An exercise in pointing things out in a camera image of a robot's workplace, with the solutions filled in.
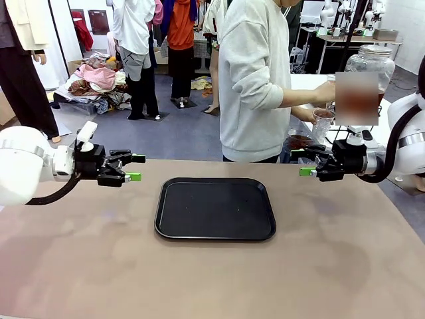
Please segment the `person's right hand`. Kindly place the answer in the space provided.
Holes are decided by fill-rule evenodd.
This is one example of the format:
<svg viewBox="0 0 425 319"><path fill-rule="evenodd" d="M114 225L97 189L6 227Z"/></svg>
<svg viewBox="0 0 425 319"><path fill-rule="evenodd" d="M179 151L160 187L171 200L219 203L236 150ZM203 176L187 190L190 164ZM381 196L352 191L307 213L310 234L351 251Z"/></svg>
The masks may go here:
<svg viewBox="0 0 425 319"><path fill-rule="evenodd" d="M327 103L335 100L336 85L335 81L327 81L315 89L316 106L324 107Z"/></svg>

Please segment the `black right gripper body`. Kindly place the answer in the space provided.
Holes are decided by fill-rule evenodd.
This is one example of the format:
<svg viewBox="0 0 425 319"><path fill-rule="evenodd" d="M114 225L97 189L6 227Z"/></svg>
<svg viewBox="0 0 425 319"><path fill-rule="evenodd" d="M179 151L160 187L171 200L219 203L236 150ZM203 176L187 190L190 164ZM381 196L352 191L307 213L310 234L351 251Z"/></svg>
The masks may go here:
<svg viewBox="0 0 425 319"><path fill-rule="evenodd" d="M363 171L366 145L354 146L347 140L337 140L331 149L332 158L327 161L327 171L333 174L356 174Z"/></svg>

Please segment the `person's left hand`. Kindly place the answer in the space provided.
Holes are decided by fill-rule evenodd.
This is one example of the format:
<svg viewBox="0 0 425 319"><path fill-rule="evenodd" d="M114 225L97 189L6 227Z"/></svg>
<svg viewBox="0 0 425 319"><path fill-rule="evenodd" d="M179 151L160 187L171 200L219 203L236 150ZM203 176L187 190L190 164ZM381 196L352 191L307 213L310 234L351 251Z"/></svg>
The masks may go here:
<svg viewBox="0 0 425 319"><path fill-rule="evenodd" d="M300 120L316 125L318 118L326 116L327 114L328 110L324 108L304 109L300 116Z"/></svg>

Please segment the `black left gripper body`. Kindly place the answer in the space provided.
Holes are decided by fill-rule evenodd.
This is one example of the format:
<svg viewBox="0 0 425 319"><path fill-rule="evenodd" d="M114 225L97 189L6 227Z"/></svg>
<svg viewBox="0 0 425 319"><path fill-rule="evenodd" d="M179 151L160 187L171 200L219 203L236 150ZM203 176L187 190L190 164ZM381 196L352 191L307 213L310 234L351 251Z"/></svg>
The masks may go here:
<svg viewBox="0 0 425 319"><path fill-rule="evenodd" d="M105 147L94 144L90 151L77 149L74 152L75 172L81 180L96 180L106 157Z"/></svg>

